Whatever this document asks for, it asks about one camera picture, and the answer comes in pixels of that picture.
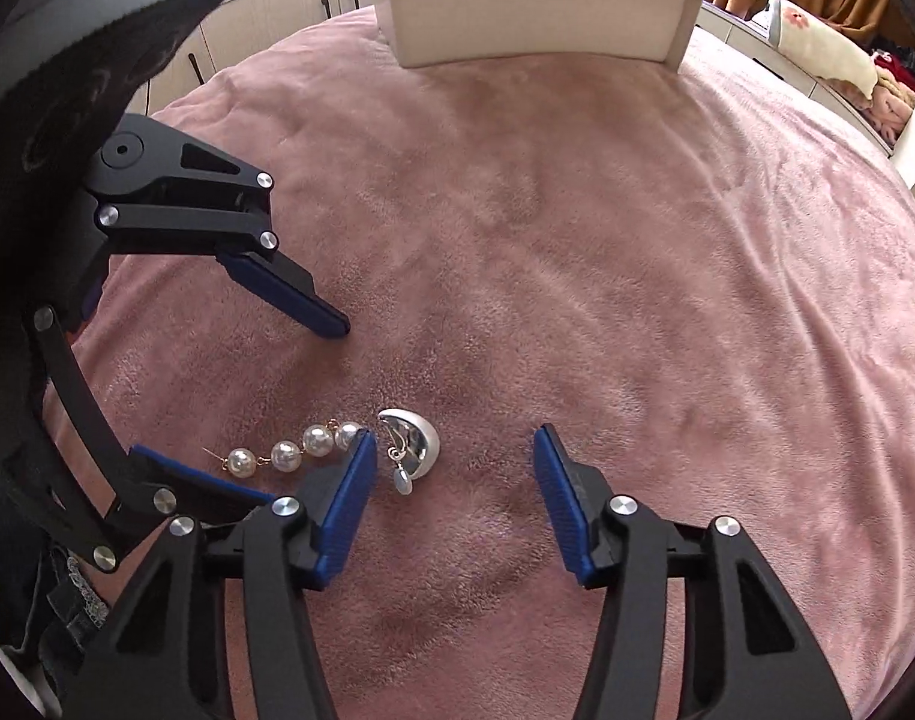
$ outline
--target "drawer handle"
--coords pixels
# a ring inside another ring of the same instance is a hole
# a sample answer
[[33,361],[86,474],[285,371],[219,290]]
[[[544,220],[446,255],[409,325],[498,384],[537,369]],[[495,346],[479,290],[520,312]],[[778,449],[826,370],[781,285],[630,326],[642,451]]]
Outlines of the drawer handle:
[[201,69],[197,65],[197,57],[194,56],[193,52],[187,55],[187,58],[190,60],[190,66],[194,69],[194,74],[197,76],[198,82],[201,86],[204,86],[204,76],[201,75]]
[[[751,58],[752,58],[755,62],[757,62],[758,65],[761,65],[761,67],[763,67],[763,69],[765,69],[766,71],[768,71],[768,73],[774,73],[774,71],[772,71],[768,66],[766,66],[766,64],[764,64],[763,62],[761,62],[761,60],[756,59],[756,58],[753,57],[753,56],[752,56]],[[784,77],[783,77],[780,73],[774,73],[774,74],[775,74],[775,75],[777,76],[777,78],[780,79],[781,81],[784,80]]]

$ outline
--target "blue gripper pad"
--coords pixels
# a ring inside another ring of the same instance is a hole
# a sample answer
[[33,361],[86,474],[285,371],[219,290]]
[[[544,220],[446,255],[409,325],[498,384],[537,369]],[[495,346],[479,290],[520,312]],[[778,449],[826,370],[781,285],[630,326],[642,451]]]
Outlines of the blue gripper pad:
[[314,589],[324,589],[347,564],[350,546],[358,534],[367,499],[377,478],[377,442],[370,431],[364,433],[350,458],[324,521],[317,541],[319,557],[314,565]]
[[249,293],[321,338],[343,338],[350,331],[347,317],[313,293],[310,274],[283,255],[276,258],[274,268],[291,276],[291,281],[300,284],[303,292],[275,274],[257,255],[220,253],[217,261],[224,266],[228,276]]
[[182,514],[190,514],[211,525],[236,522],[246,517],[251,509],[274,499],[269,493],[250,490],[205,471],[192,469],[146,446],[132,446],[132,460],[136,459],[134,455],[151,464],[146,481],[167,485],[174,490]]
[[553,425],[542,425],[534,434],[534,475],[550,515],[564,566],[584,587],[598,586],[593,561],[596,521],[611,490],[593,466],[581,466],[561,444]]

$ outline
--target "silver moon earring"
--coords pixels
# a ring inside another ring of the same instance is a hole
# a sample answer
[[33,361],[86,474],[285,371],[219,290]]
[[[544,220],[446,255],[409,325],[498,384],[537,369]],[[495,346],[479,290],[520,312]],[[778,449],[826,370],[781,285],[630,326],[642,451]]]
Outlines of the silver moon earring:
[[[425,418],[406,409],[384,409],[377,414],[377,422],[391,440],[387,457],[394,464],[394,487],[401,495],[410,495],[414,490],[414,480],[427,474],[437,461],[441,451],[440,436]],[[258,457],[244,448],[234,449],[222,458],[206,447],[202,448],[220,461],[221,469],[238,479],[247,479],[254,476],[261,466],[273,466],[278,471],[292,473],[301,467],[305,455],[324,458],[335,449],[346,452],[360,429],[361,425],[357,422],[329,419],[324,424],[308,427],[300,443],[291,440],[277,442],[269,458]]]
[[418,413],[406,409],[384,409],[377,421],[387,430],[391,446],[387,457],[394,463],[394,487],[401,495],[410,495],[415,479],[427,474],[441,452],[437,429]]

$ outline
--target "red cloth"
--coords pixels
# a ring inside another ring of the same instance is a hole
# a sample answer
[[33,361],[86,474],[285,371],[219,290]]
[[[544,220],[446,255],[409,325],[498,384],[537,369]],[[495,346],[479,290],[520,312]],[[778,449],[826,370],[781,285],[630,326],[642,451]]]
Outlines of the red cloth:
[[900,59],[890,53],[879,52],[874,55],[874,64],[891,71],[900,83],[907,84],[907,87],[915,93],[915,74],[902,65]]

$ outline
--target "pink blanket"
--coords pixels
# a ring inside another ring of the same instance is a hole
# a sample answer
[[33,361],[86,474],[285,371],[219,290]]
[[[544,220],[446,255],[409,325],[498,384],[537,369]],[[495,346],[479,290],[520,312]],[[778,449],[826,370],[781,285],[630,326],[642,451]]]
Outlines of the pink blanket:
[[[220,473],[201,446],[266,454],[331,415],[400,406],[441,434],[410,498],[384,466],[310,598],[342,720],[571,717],[602,596],[542,507],[545,420],[663,517],[738,517],[857,718],[894,685],[915,653],[915,203],[848,124],[701,30],[676,76],[590,55],[408,71],[370,9],[158,117],[272,173],[283,250],[353,331],[315,338],[213,261],[123,259],[76,344],[120,439]],[[236,589],[228,617],[250,720]]]

